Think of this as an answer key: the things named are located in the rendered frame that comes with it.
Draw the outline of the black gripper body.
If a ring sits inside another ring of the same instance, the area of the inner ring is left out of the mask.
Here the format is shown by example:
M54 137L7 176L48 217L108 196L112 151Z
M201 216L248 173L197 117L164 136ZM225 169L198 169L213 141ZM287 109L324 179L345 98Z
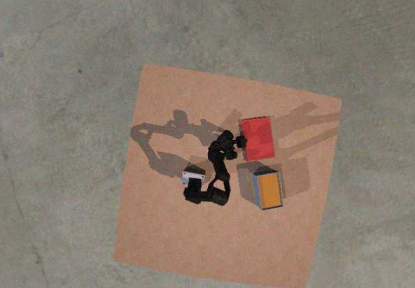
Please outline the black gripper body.
M229 149L231 147L234 147L234 144L237 144L237 147L238 148L244 148L244 147L246 147L246 139L245 139L245 136L237 136L235 140L231 140L226 145L226 148Z

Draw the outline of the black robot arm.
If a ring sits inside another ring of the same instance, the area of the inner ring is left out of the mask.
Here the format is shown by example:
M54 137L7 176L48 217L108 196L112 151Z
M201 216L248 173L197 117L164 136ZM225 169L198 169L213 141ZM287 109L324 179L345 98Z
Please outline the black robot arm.
M235 147L231 147L229 149L226 148L226 145L233 138L234 135L231 131L224 130L217 140L211 143L208 148L208 159L213 163L216 176L214 180L209 183L206 191L201 191L201 179L189 178L188 186L183 190L183 195L186 201L195 204L200 204L201 201L213 202L220 206L227 204L231 192L230 174L227 172L223 160L225 157L227 160L233 160L238 157L237 152L234 151ZM224 153L220 151L223 151ZM213 186L217 180L224 182L225 191Z

